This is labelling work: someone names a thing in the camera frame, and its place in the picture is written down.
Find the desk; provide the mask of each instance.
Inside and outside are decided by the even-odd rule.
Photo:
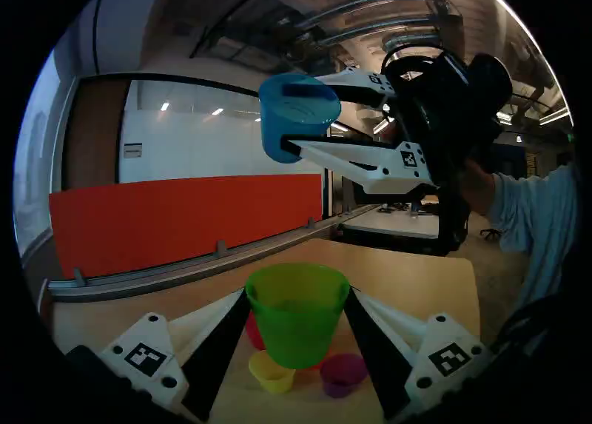
[[[62,351],[78,344],[100,351],[147,312],[159,312],[174,320],[239,289],[256,269],[299,261],[338,269],[351,285],[421,320],[447,312],[470,333],[480,335],[477,287],[468,260],[311,239],[258,262],[172,289],[96,303],[57,303],[54,339]],[[265,421],[271,423],[383,422],[382,409],[368,379],[359,391],[339,402],[325,397],[316,371],[299,371],[295,387],[286,395],[262,393],[246,367],[253,351],[243,333],[212,408],[211,423],[262,422],[257,415],[262,410]],[[344,315],[331,347],[331,352],[341,351],[359,353]]]
[[[342,223],[344,229],[353,229],[407,238],[438,239],[440,221],[436,215],[412,217],[409,211],[379,213],[379,208],[365,212]]]

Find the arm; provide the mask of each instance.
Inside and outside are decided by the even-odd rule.
[[[486,216],[494,202],[494,176],[484,172],[476,162],[467,159],[459,183],[460,193],[471,209],[481,216]]]

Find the orange partition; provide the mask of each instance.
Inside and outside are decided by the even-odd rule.
[[[174,179],[50,195],[67,279],[112,275],[207,255],[321,219],[319,175]]]

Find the ceiling light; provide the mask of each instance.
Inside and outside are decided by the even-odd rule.
[[[512,116],[509,114],[506,114],[505,112],[498,112],[497,113],[497,118],[502,119],[503,121],[510,121],[512,120]]]
[[[569,111],[568,111],[567,107],[562,108],[559,111],[554,112],[553,114],[546,115],[545,117],[541,117],[539,119],[539,123],[541,125],[545,125],[545,124],[548,124],[552,121],[556,121],[557,119],[563,118],[566,115],[569,115]]]
[[[532,41],[533,45],[538,49],[539,53],[541,53],[541,58],[542,60],[545,62],[545,65],[547,65],[547,68],[549,69],[549,72],[551,73],[551,75],[553,76],[553,79],[555,80],[555,83],[557,84],[557,87],[559,88],[559,92],[561,93],[561,96],[563,97],[563,101],[565,102],[565,106],[568,110],[567,114],[569,114],[569,118],[571,120],[571,126],[574,125],[574,118],[571,117],[571,112],[569,110],[569,106],[568,106],[568,101],[565,98],[565,94],[563,94],[563,90],[561,89],[561,85],[559,84],[559,81],[557,80],[557,76],[555,75],[555,72],[553,71],[553,68],[551,68],[549,62],[547,61],[547,59],[545,58],[545,55],[542,53],[541,47],[539,46],[539,44],[537,43],[536,40],[534,40],[533,35],[531,34],[531,32],[528,30],[528,28],[526,27],[526,25],[524,24],[524,22],[522,20],[520,20],[520,18],[518,17],[518,15],[514,12],[514,10],[512,8],[510,8],[510,5],[507,4],[505,2],[505,0],[495,0],[497,1],[497,3],[501,4],[504,9],[506,11],[508,11],[508,14],[510,14],[514,20],[516,21],[516,23],[518,25],[520,25],[520,27],[524,30],[524,32],[526,33],[526,35],[529,37],[529,39]]]
[[[342,124],[340,124],[339,122],[333,122],[333,123],[331,124],[331,126],[332,126],[333,128],[341,129],[341,131],[344,131],[344,132],[345,132],[345,131],[349,131],[349,129],[345,128],[345,127],[344,127]]]
[[[383,129],[385,129],[388,125],[389,125],[389,121],[384,119],[382,122],[380,122],[377,126],[374,127],[374,134],[378,134]]]

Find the ceiling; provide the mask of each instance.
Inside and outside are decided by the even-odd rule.
[[[188,57],[222,58],[268,74],[323,75],[346,66],[377,71],[387,50],[410,41],[444,46],[467,63],[489,53],[513,79],[515,96],[502,111],[515,117],[504,128],[536,130],[553,142],[571,129],[569,118],[539,125],[565,103],[535,46],[494,0],[353,1],[249,0],[223,18],[241,0],[167,0],[159,30],[184,39],[192,47]],[[403,55],[437,52],[419,48]],[[365,114],[370,129],[380,121]]]

